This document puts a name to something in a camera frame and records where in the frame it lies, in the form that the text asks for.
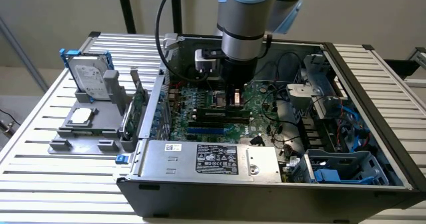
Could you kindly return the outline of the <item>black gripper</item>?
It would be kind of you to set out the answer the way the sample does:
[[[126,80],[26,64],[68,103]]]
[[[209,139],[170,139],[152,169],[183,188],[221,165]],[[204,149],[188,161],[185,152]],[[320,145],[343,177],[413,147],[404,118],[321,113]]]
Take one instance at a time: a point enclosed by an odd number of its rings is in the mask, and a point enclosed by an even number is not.
[[[252,81],[256,73],[257,58],[239,61],[232,58],[220,60],[220,76],[225,83],[225,108],[243,109],[245,84]]]

